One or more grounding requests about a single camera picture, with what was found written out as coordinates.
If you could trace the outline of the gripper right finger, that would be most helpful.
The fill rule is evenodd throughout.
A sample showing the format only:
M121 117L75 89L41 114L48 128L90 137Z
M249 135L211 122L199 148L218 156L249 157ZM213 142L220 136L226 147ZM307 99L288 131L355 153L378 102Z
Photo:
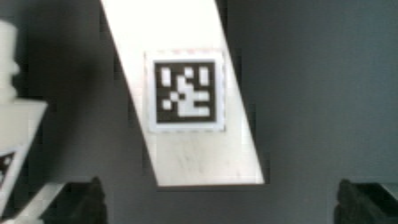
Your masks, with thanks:
M398 224L398 183L341 180L336 224Z

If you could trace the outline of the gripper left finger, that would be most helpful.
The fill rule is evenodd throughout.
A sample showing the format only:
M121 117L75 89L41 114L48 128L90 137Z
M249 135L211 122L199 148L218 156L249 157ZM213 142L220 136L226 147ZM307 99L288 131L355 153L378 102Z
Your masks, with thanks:
M48 183L16 216L16 224L108 224L99 178Z

